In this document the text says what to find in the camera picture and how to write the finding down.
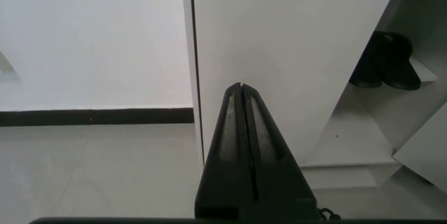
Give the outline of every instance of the black slipper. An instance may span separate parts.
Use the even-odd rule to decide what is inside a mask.
[[[407,37],[375,31],[370,43],[372,63],[384,83],[397,89],[419,89],[420,78],[409,62],[413,46]]]
[[[351,84],[363,88],[376,88],[382,85],[382,79],[372,65],[371,53],[371,40],[369,40],[349,79]]]

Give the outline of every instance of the black baseboard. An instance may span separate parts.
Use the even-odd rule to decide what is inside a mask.
[[[193,108],[0,112],[0,126],[193,123]]]

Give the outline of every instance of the shoe rack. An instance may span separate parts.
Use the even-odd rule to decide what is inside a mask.
[[[390,0],[376,30],[398,32],[411,40],[409,61],[420,88],[360,88],[347,83],[319,148],[303,167],[352,167],[355,184],[340,182],[349,187],[379,186],[400,166],[394,153],[447,101],[445,1]]]

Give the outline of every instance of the white door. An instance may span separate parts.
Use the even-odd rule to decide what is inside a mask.
[[[224,91],[243,82],[305,162],[388,1],[194,0],[205,158]]]

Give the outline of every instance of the tile floor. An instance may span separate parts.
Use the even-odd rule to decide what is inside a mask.
[[[0,128],[0,223],[193,218],[198,175],[193,124]],[[447,194],[405,169],[380,188],[314,193],[343,218],[447,218]]]

